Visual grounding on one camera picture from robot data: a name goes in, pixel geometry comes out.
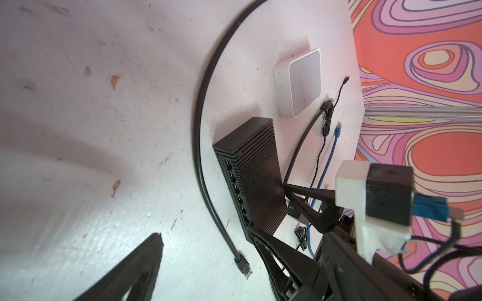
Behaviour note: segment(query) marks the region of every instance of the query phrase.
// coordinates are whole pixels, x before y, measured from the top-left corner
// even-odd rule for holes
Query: scratched white surface
[[[229,43],[206,97],[201,148],[214,205],[254,271],[246,280],[197,187],[191,121],[213,45],[249,2],[0,2],[1,299],[71,300],[160,232],[154,300],[273,300],[211,145],[252,116],[273,118],[284,175],[321,98],[297,119],[280,118],[272,69],[320,47],[323,98],[336,97],[350,75],[323,183],[333,189],[341,160],[354,157],[364,108],[347,1],[270,0]],[[305,142],[292,183],[310,181],[320,127]],[[286,218],[276,236],[294,246],[295,225]]]

